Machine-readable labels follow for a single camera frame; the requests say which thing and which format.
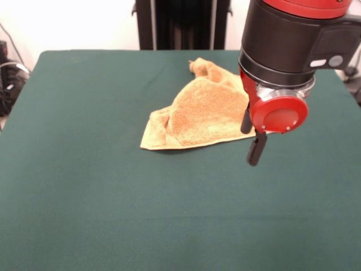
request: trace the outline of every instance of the green table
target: green table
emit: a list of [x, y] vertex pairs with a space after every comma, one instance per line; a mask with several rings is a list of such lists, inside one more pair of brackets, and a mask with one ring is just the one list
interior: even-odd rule
[[251, 139], [139, 148], [189, 59], [237, 55], [43, 53], [0, 136], [0, 270], [360, 271], [361, 112], [333, 71], [256, 168]]

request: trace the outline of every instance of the orange towel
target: orange towel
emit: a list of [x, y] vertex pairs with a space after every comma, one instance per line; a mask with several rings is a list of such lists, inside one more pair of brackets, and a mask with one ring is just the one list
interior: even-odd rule
[[248, 105], [240, 76], [201, 58], [190, 70], [196, 78], [171, 106], [151, 113], [140, 147], [184, 149], [255, 136], [240, 131]]

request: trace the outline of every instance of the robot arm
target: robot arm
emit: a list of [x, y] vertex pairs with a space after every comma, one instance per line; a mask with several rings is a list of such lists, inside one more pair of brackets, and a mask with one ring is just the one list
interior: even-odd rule
[[345, 69], [361, 43], [351, 0], [251, 0], [239, 57], [249, 95], [241, 131], [255, 127], [248, 163], [257, 165], [266, 132], [287, 133], [308, 115], [317, 69]]

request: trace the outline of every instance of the black robot cylinder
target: black robot cylinder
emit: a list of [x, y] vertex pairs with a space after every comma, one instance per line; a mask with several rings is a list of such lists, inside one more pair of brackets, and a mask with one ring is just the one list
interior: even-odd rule
[[[316, 69], [343, 69], [360, 44], [359, 19], [315, 20], [251, 0], [240, 54], [249, 76], [269, 85], [306, 84]], [[337, 56], [339, 63], [330, 61]], [[311, 63], [323, 63], [314, 67]]]

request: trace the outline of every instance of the circular red cap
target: circular red cap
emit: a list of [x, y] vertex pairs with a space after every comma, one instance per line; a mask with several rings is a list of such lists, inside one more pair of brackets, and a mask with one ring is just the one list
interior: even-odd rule
[[307, 119], [308, 112], [304, 100], [291, 96], [258, 100], [250, 109], [252, 123], [257, 130], [276, 133], [295, 130]]

